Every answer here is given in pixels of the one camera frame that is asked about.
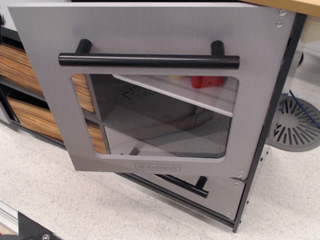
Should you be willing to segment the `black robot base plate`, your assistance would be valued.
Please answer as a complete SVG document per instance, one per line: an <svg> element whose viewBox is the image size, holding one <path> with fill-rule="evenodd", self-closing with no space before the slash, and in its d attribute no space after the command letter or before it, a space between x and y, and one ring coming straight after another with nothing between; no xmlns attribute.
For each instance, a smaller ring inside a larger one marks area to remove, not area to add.
<svg viewBox="0 0 320 240"><path fill-rule="evenodd" d="M19 240L61 240L58 235L18 212Z"/></svg>

